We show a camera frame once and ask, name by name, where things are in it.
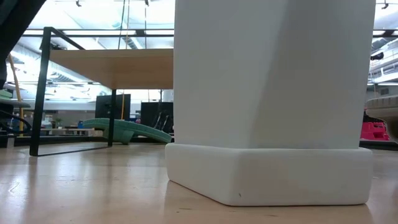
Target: black cable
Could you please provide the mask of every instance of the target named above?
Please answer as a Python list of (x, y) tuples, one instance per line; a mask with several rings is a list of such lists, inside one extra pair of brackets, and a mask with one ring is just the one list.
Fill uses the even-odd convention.
[(120, 33), (119, 33), (119, 44), (118, 50), (120, 50), (120, 40), (122, 39), (122, 30), (123, 30), (123, 19), (124, 19), (124, 6), (126, 5), (126, 0), (123, 0), (123, 12), (122, 12), (122, 21), (120, 22)]
[(16, 130), (13, 130), (11, 128), (8, 128), (5, 124), (0, 123), (0, 128), (3, 128), (7, 132), (10, 132), (10, 133), (13, 133), (13, 134), (25, 134), (25, 133), (28, 133), (30, 131), (30, 129), (32, 129), (32, 126), (26, 120), (24, 120), (24, 119), (22, 119), (22, 118), (20, 118), (18, 116), (15, 116), (13, 114), (7, 113), (7, 112), (2, 111), (2, 110), (0, 110), (0, 114), (1, 115), (5, 115), (6, 118), (14, 118), (14, 119), (16, 119), (18, 121), (22, 121), (26, 125), (26, 129), (25, 130), (16, 131)]

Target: white pedestal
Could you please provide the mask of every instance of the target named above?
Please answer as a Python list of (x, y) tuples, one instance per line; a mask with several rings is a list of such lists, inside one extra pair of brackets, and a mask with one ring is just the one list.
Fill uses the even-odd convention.
[[(176, 143), (184, 146), (167, 146), (170, 178), (233, 205), (366, 201), (371, 161), (361, 160), (364, 170), (358, 170), (347, 158), (370, 155), (359, 150), (358, 143), (374, 8), (374, 0), (177, 1), (174, 130)], [(251, 162), (240, 156), (252, 158), (254, 151), (261, 152), (253, 159), (262, 165), (246, 169)], [(317, 156), (308, 158), (312, 153)], [(205, 178), (211, 173), (207, 170), (200, 179), (206, 182), (194, 180), (202, 172), (199, 165), (207, 169), (214, 157), (223, 160), (214, 161), (214, 177)], [(236, 158), (246, 161), (244, 166), (231, 165)], [(320, 172), (311, 172), (311, 178), (309, 167)], [(264, 190), (264, 182), (245, 188), (235, 181), (254, 175), (254, 170), (253, 177), (263, 173), (266, 182), (284, 190), (273, 190), (276, 185)], [(277, 181), (278, 172), (291, 172), (295, 178)], [(333, 180), (327, 181), (330, 175)], [(308, 182), (305, 188), (302, 180)], [(207, 184), (222, 185), (228, 192), (202, 186)], [(236, 199), (242, 189), (255, 192), (258, 199), (248, 192), (244, 197), (249, 199)], [(292, 199), (268, 192), (283, 192)]]
[(369, 149), (233, 149), (168, 144), (169, 178), (225, 205), (356, 205), (369, 197)]

